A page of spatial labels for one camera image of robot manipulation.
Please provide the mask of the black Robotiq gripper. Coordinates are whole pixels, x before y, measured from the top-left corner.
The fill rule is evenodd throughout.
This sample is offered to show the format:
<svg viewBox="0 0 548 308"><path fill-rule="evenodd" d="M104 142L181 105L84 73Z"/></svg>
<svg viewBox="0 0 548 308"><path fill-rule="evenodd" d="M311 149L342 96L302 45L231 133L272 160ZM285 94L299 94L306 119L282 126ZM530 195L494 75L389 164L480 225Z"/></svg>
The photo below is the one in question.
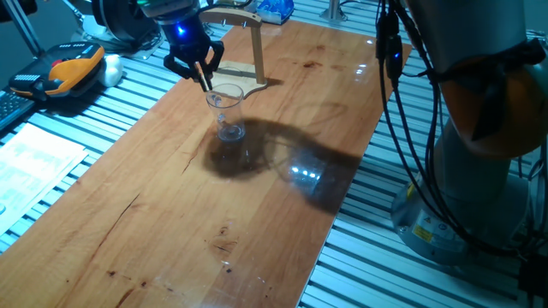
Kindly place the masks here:
<svg viewBox="0 0 548 308"><path fill-rule="evenodd" d="M211 41L197 12L170 17L158 24L170 45L170 52L164 57L164 66L183 79L198 83L203 92L209 92L212 89L213 73L223 57L223 42ZM206 64L210 48L213 56ZM185 67L176 59L191 66Z"/></svg>

